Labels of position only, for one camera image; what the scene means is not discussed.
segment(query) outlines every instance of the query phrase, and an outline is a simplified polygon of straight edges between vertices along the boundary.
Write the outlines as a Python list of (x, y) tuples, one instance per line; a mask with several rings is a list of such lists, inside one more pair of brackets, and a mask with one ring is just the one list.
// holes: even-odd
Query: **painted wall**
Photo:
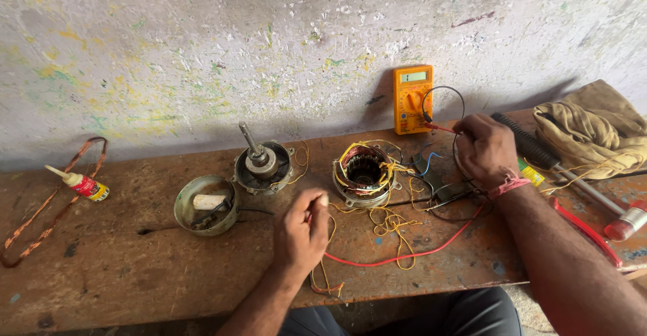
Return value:
[[(646, 0), (1, 0), (0, 169), (393, 126), (391, 69), (468, 113), (603, 78), (647, 110)], [(434, 118), (460, 115), (450, 92)]]

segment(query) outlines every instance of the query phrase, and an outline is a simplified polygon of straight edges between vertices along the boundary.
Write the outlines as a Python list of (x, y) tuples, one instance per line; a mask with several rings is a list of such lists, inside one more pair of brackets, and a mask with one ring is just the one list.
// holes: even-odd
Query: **person's leg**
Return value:
[(523, 334), (513, 301), (501, 287), (461, 291), (453, 294), (452, 298), (452, 308), (442, 327), (443, 335)]
[(493, 287), (452, 293), (420, 315), (370, 335), (521, 336), (522, 330), (513, 301), (505, 290)]
[(278, 336), (349, 336), (327, 307), (297, 308), (288, 312)]

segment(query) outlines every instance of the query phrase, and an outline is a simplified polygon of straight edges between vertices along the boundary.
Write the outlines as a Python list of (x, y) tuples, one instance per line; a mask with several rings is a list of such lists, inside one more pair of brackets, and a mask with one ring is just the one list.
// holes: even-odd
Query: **yellow multimeter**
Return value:
[[(393, 116), (396, 134), (431, 131), (425, 127), (423, 99), (432, 89), (433, 67), (399, 68), (393, 70)], [(425, 111), (432, 116), (432, 95), (425, 101)]]

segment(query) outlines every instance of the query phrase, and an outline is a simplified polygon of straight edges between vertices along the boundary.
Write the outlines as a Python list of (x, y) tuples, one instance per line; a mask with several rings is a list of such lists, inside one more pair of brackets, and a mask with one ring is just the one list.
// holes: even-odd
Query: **metal rod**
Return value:
[(578, 186), (580, 190), (582, 190), (587, 195), (591, 196), (591, 198), (593, 198), (596, 202), (600, 203), (602, 206), (608, 208), (609, 211), (613, 212), (618, 217), (624, 215), (624, 213), (626, 212), (618, 205), (616, 205), (613, 201), (609, 200), (608, 198), (604, 197), (600, 192), (596, 191), (595, 188), (591, 187), (588, 183), (584, 182), (581, 179), (576, 179), (578, 176), (573, 174), (571, 171), (566, 170), (566, 168), (562, 167), (561, 164), (557, 164), (553, 168), (555, 170), (560, 171), (560, 173), (564, 177), (566, 177), (566, 179), (568, 179), (569, 181), (574, 180), (573, 181), (574, 185)]
[(238, 123), (238, 127), (240, 127), (241, 131), (243, 132), (243, 136), (245, 137), (247, 144), (249, 144), (249, 147), (252, 149), (252, 152), (254, 154), (260, 154), (261, 150), (256, 145), (254, 138), (252, 138), (252, 134), (247, 129), (247, 124), (244, 121), (241, 121)]

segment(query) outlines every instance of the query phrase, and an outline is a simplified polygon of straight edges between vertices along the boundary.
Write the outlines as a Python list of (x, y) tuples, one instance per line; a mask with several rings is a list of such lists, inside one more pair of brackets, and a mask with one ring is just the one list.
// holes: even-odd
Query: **motor shaft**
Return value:
[(238, 127), (240, 127), (240, 130), (243, 132), (243, 136), (245, 137), (245, 140), (247, 141), (247, 144), (249, 145), (249, 148), (251, 149), (251, 154), (255, 157), (261, 156), (261, 148), (256, 145), (256, 142), (254, 141), (254, 138), (252, 137), (252, 133), (249, 132), (249, 129), (247, 129), (247, 124), (244, 121), (240, 121), (238, 123)]

